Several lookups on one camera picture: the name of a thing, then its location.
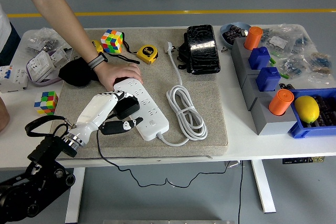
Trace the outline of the person's left hand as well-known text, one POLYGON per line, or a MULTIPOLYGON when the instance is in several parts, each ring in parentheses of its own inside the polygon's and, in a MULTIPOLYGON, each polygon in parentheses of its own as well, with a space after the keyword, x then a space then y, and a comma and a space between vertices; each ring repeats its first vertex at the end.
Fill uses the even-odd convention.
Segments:
POLYGON ((107 91, 114 90, 113 86, 118 78, 135 78, 143 83, 140 68, 135 63, 114 65, 103 62, 94 68, 94 72, 107 91))

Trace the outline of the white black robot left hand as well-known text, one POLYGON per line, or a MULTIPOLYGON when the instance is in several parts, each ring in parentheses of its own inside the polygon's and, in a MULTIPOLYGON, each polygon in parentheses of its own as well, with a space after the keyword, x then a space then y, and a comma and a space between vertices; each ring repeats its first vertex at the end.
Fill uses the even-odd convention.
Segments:
POLYGON ((104 135, 125 133, 143 121, 142 117, 128 121, 111 121, 106 119, 119 101, 133 95, 124 91, 112 91, 95 95, 79 115, 76 127, 69 130, 67 138, 84 146, 89 142, 92 132, 100 130, 104 135))

